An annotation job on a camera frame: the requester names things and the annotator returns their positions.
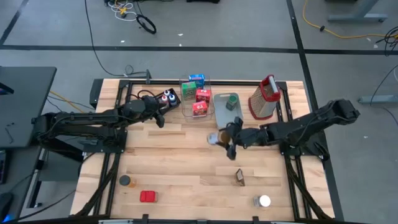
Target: clear plastic container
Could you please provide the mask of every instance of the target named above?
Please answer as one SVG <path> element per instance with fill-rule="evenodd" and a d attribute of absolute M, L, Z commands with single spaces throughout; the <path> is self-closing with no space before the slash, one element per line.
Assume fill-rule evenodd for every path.
<path fill-rule="evenodd" d="M 205 76 L 205 84 L 203 86 L 204 90 L 211 90 L 211 81 L 208 75 Z M 181 91 L 181 106 L 182 106 L 182 114 L 185 117 L 185 120 L 188 122 L 200 122 L 200 121 L 209 121 L 212 119 L 213 114 L 215 113 L 215 107 L 213 103 L 213 92 L 210 95 L 210 102 L 208 103 L 207 114 L 206 116 L 202 117 L 194 117 L 192 104 L 196 103 L 196 97 L 192 100 L 186 100 L 183 91 L 182 91 L 182 84 L 189 82 L 189 75 L 183 75 L 180 78 L 180 91 Z"/>

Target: desk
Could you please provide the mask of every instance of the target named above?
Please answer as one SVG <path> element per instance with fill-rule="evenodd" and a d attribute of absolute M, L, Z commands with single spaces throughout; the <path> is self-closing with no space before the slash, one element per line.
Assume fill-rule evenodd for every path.
<path fill-rule="evenodd" d="M 24 177 L 26 180 L 12 190 L 14 200 L 9 214 L 18 218 L 25 202 L 25 197 L 37 168 L 41 148 L 31 146 L 33 125 L 30 120 L 41 115 L 45 99 L 50 91 L 55 67 L 0 67 L 0 82 L 14 89 L 14 94 L 0 96 L 0 148 L 10 155 L 10 166 L 5 184 L 0 185 L 0 193 L 8 192 Z M 7 124 L 13 138 L 4 129 Z"/>
<path fill-rule="evenodd" d="M 167 82 L 174 85 L 134 84 L 132 93 L 146 89 L 158 94 L 172 87 L 180 97 L 180 87 L 176 85 L 178 80 L 164 83 Z M 211 90 L 213 94 L 239 94 L 244 128 L 258 128 L 259 124 L 277 121 L 276 111 L 266 121 L 258 121 L 251 116 L 248 98 L 259 81 L 242 82 L 249 85 L 242 86 L 233 81 L 217 85 L 212 81 Z M 303 83 L 286 82 L 286 85 L 293 117 L 309 113 Z M 118 79 L 103 80 L 97 112 L 114 107 L 118 86 Z M 282 113 L 287 121 L 284 106 Z M 252 220 L 253 216 L 258 216 L 260 220 L 294 219 L 285 161 L 278 146 L 250 147 L 246 150 L 237 146 L 236 160 L 231 161 L 223 148 L 211 146 L 206 141 L 208 133 L 217 131 L 215 117 L 210 121 L 188 123 L 183 117 L 181 106 L 165 115 L 162 129 L 156 126 L 155 121 L 146 121 L 130 125 L 127 130 L 126 150 L 121 154 L 118 177 L 131 175 L 137 180 L 137 186 L 131 189 L 117 182 L 111 218 L 140 219 L 143 214 L 149 214 L 150 219 L 178 220 Z M 97 188 L 103 157 L 103 154 L 96 154 L 83 164 L 72 214 L 84 206 Z M 308 191 L 328 215 L 334 216 L 322 163 L 317 157 L 302 156 L 302 165 Z M 243 170 L 245 187 L 239 187 L 234 181 L 234 173 L 238 168 Z M 141 190 L 157 191 L 158 202 L 140 203 Z M 303 203 L 297 189 L 296 193 L 300 214 L 304 217 Z M 101 213 L 104 212 L 107 194 L 105 190 Z M 253 197 L 262 194 L 270 196 L 270 207 L 257 208 L 253 205 Z"/>

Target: black metal frame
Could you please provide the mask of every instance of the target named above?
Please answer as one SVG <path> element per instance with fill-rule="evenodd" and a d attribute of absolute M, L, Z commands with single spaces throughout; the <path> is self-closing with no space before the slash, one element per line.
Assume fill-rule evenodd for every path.
<path fill-rule="evenodd" d="M 179 80 L 149 80 L 148 78 L 146 79 L 128 79 L 128 78 L 122 78 L 119 81 L 119 89 L 118 89 L 118 94 L 116 97 L 116 102 L 115 102 L 115 106 L 120 104 L 121 101 L 121 97 L 122 97 L 122 91 L 125 87 L 127 87 L 127 93 L 130 93 L 132 90 L 132 86 L 133 85 L 145 85 L 150 83 L 151 85 L 179 85 Z M 212 80 L 211 81 L 212 85 L 238 85 L 238 86 L 258 86 L 259 82 L 258 81 L 223 81 L 223 80 Z M 284 96 L 284 101 L 285 101 L 285 108 L 286 108 L 286 112 L 287 112 L 287 118 L 288 120 L 292 120 L 293 116 L 292 116 L 292 112 L 291 112 L 291 108 L 290 108 L 290 100 L 289 100 L 289 94 L 287 91 L 287 85 L 286 82 L 277 82 L 277 84 L 279 85 L 280 89 L 283 92 L 283 96 Z M 130 99 L 130 95 L 127 94 L 126 95 L 126 100 Z M 278 102 L 277 106 L 277 116 L 278 116 L 278 121 L 283 121 L 283 116 L 282 116 L 282 110 L 281 110 L 281 105 L 280 102 Z M 285 164 L 286 164 L 286 168 L 288 167 L 288 165 L 291 163 L 291 158 L 289 155 L 283 155 L 285 158 Z M 120 154 L 115 154 L 115 162 L 116 162 L 116 166 L 119 166 L 119 160 L 120 160 Z M 301 183 L 304 185 L 305 187 L 305 177 L 304 177 L 304 173 L 303 173 L 303 168 L 302 168 L 302 163 L 300 160 L 300 155 L 295 157 L 296 160 L 296 166 L 297 166 L 297 175 L 301 181 Z M 105 155 L 104 158 L 104 164 L 101 170 L 101 179 L 100 179 L 100 183 L 103 179 L 103 177 L 105 176 L 105 173 L 108 170 L 108 164 L 109 164 L 109 154 Z M 300 220 L 300 212 L 299 212 L 299 205 L 298 205 L 298 201 L 297 201 L 297 194 L 295 191 L 295 184 L 294 181 L 292 180 L 291 177 L 289 177 L 289 175 L 287 175 L 288 178 L 288 183 L 289 183 L 289 192 L 290 192 L 290 198 L 291 198 L 291 202 L 292 202 L 292 208 L 293 208 L 293 215 L 294 215 L 294 219 L 295 220 Z M 116 186 L 116 175 L 114 176 L 114 178 L 112 178 L 111 182 L 110 182 L 110 188 L 109 188 L 109 194 L 108 194 L 108 199 L 106 202 L 106 215 L 110 215 L 111 214 L 111 209 L 112 209 L 112 201 L 113 201 L 113 195 L 114 195 L 114 188 Z M 100 203 L 101 203 L 101 199 L 99 199 L 97 201 L 97 204 L 95 205 L 95 209 L 94 209 L 94 215 L 97 215 L 99 210 L 100 210 Z M 312 214 L 311 214 L 311 209 L 310 206 L 307 202 L 307 200 L 303 197 L 303 203 L 304 203 L 304 209 L 305 209 L 305 218 L 306 219 L 311 219 L 312 218 Z M 143 218 L 142 220 L 138 220 L 138 219 L 134 219 L 134 222 L 138 222 L 138 223 L 147 223 L 148 219 L 147 218 Z M 151 219 L 150 220 L 151 223 L 199 223 L 199 220 L 158 220 L 158 219 Z M 253 221 L 223 221 L 223 220 L 206 220 L 207 223 L 236 223 L 236 224 L 249 224 L 249 223 L 270 223 L 270 222 L 261 222 L 258 220 L 258 217 L 253 217 Z"/>

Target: blue box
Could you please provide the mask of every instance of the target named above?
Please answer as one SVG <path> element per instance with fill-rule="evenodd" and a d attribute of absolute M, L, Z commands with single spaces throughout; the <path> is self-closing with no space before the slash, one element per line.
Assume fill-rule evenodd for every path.
<path fill-rule="evenodd" d="M 203 89 L 205 86 L 205 75 L 198 74 L 198 75 L 189 75 L 189 81 L 195 82 L 197 84 L 197 88 Z"/>

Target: green box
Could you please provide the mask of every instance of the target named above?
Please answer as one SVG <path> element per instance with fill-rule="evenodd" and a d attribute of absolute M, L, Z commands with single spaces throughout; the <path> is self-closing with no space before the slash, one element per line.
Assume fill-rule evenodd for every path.
<path fill-rule="evenodd" d="M 187 82 L 181 84 L 182 97 L 184 100 L 194 100 L 197 92 L 197 84 L 195 82 Z"/>

